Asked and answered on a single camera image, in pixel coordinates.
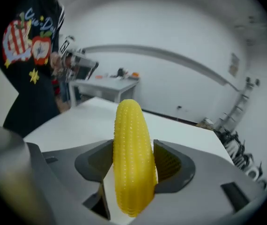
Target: yellow corn cob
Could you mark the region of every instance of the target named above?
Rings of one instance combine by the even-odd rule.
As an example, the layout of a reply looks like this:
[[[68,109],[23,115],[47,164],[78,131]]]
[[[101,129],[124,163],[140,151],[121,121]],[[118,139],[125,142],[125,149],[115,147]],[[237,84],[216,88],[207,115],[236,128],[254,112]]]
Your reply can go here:
[[[148,128],[140,105],[132,99],[117,108],[113,163],[118,206],[136,217],[153,199],[157,180]]]

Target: person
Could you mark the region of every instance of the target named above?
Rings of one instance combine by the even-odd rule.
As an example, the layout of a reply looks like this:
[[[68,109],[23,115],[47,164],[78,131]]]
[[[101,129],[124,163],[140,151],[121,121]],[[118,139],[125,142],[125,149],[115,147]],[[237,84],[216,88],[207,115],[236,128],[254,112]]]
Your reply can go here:
[[[7,6],[0,9],[0,69],[18,92],[3,127],[25,137],[59,114],[51,68],[61,66],[64,7],[57,0],[2,2]]]

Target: yellow star print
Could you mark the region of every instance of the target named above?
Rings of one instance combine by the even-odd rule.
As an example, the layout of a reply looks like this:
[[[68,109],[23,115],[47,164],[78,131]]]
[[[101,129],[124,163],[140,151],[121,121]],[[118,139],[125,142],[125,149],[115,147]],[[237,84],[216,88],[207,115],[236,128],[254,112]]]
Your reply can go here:
[[[36,72],[36,70],[32,70],[32,72],[30,72],[29,74],[31,76],[30,82],[33,81],[34,84],[36,84],[37,80],[39,80],[39,75],[38,75],[38,71]]]

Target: white tabletop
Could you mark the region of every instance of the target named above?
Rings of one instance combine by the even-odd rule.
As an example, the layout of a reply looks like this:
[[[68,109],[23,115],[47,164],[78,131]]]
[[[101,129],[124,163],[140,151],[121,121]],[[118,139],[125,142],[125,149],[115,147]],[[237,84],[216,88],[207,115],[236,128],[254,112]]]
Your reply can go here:
[[[90,78],[89,80],[76,79],[72,84],[84,85],[90,87],[110,89],[114,91],[123,91],[135,86],[139,81],[134,79],[118,79],[118,78]]]
[[[112,139],[117,106],[101,98],[92,98],[43,124],[25,137],[25,141],[37,144],[45,152]],[[143,114],[151,140],[182,144],[218,155],[233,164],[213,131]],[[117,205],[113,166],[104,179],[104,190],[111,221],[118,225],[129,224],[134,218],[122,213]]]

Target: apple print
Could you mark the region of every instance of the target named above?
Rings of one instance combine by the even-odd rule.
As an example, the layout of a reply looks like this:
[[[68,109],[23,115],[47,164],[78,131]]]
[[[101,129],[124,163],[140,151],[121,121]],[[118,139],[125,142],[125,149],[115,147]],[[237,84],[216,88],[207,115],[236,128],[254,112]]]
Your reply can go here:
[[[32,54],[36,65],[46,65],[51,52],[51,31],[40,33],[32,39]]]

